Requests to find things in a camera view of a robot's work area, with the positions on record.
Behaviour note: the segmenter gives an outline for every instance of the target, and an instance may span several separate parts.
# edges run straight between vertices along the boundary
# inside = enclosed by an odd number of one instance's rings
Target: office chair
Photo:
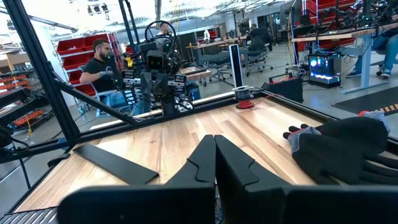
[[[265,64],[266,55],[268,54],[267,48],[272,49],[272,47],[270,47],[271,42],[268,41],[268,43],[266,43],[266,34],[267,31],[265,29],[256,29],[249,34],[251,37],[251,44],[248,52],[250,67],[248,68],[249,72],[246,75],[247,77],[250,72],[255,69],[259,72],[262,72],[266,66],[270,69],[274,69],[274,67]]]
[[[80,65],[79,66],[79,69],[81,70],[81,71],[84,71],[84,68],[86,67],[86,65]],[[95,89],[95,86],[93,85],[93,84],[91,84],[92,86],[93,86],[93,88],[94,88],[94,90],[95,90],[95,97],[97,97],[97,100],[98,101],[101,101],[101,98],[104,98],[105,97],[105,101],[103,102],[104,104],[106,104],[106,106],[112,106],[111,105],[111,95],[113,94],[113,93],[115,93],[117,90],[108,90],[108,91],[103,91],[103,92],[98,92],[96,89]],[[120,105],[120,106],[118,106],[117,108],[115,108],[115,109],[117,109],[117,110],[119,110],[119,111],[121,111],[121,110],[126,110],[126,109],[131,109],[132,110],[132,106],[130,106],[130,105],[128,105],[128,104],[125,104],[125,105]],[[103,118],[103,117],[107,117],[107,116],[111,116],[111,115],[109,115],[109,114],[107,114],[107,113],[104,113],[104,112],[102,112],[99,108],[97,108],[97,112],[96,112],[96,117],[97,118]]]
[[[376,50],[376,52],[377,52],[379,55],[385,55],[385,54],[386,54],[386,51],[385,51],[385,50]],[[374,62],[374,63],[372,63],[371,66],[378,65],[379,68],[381,68],[381,67],[383,66],[383,64],[384,64],[384,60],[381,60],[381,61],[379,61],[379,62]],[[398,65],[398,59],[396,59],[396,60],[394,61],[394,64],[395,64],[395,65]],[[378,71],[378,72],[376,73],[376,75],[381,75],[381,71]]]

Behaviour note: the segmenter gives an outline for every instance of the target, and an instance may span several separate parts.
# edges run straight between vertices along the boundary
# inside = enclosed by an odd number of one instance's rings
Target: concrete floor
[[[262,73],[252,73],[249,77],[244,77],[243,82],[245,85],[251,85],[256,87],[261,87],[264,82],[268,82],[268,78],[280,75],[285,72],[286,63],[290,63],[289,55],[286,53],[287,47],[286,45],[278,45],[274,47],[273,52],[271,52],[267,57],[267,64],[272,65],[274,67],[273,70],[266,70]],[[382,55],[378,55],[375,52],[372,54],[372,62],[377,62],[383,59]],[[332,89],[324,89],[318,86],[305,85],[304,86],[304,102],[303,104],[310,106],[318,111],[324,112],[326,114],[330,114],[332,116],[336,116],[338,118],[347,118],[350,116],[356,116],[353,113],[340,110],[338,108],[334,108],[331,105],[349,100],[352,98],[357,98],[359,96],[367,95],[370,93],[374,93],[377,91],[385,90],[388,88],[392,88],[398,86],[398,76],[394,74],[390,78],[388,84],[377,86],[370,88],[368,90],[361,90],[354,93],[342,94],[341,90],[349,89],[352,87],[356,87],[360,85],[361,78],[349,78],[346,79],[345,75],[352,70],[352,67],[355,63],[356,59],[353,58],[349,63],[343,63],[342,71],[348,70],[342,78],[342,83],[339,88]],[[377,67],[372,67],[371,74],[371,83],[377,83],[380,81],[378,77],[376,77]],[[227,77],[226,82],[233,83],[233,80],[230,77]],[[209,82],[207,81],[207,86],[200,86],[200,93],[202,98],[217,95],[220,93],[225,93],[231,91],[232,87],[223,82]],[[79,126],[80,131],[87,131],[92,126],[102,123],[107,123],[115,120],[112,117],[106,118],[96,118],[95,110],[91,110],[84,115],[80,115],[76,106],[72,106],[70,108],[70,112],[75,119],[76,124]],[[398,114],[393,114],[387,116],[387,121],[391,127],[391,136],[398,137]],[[55,135],[60,133],[61,129],[58,125],[55,117],[49,119],[46,123],[42,124],[38,128],[34,130],[31,137],[29,138],[32,143],[33,142],[43,142],[48,139],[53,138]],[[25,139],[27,136],[26,132],[19,132],[15,135],[15,138]],[[47,162],[61,154],[63,151],[61,149],[57,151],[48,152],[45,154],[41,154],[38,156],[34,156],[30,158],[25,164],[28,170],[28,176],[30,183],[33,184],[36,180],[39,179],[41,175],[45,173],[48,169]],[[14,203],[18,201],[18,199],[26,192],[27,187],[24,180],[24,175],[22,173],[22,169],[19,167],[19,162],[9,162],[7,164],[0,164],[0,217],[4,212],[6,212]]]

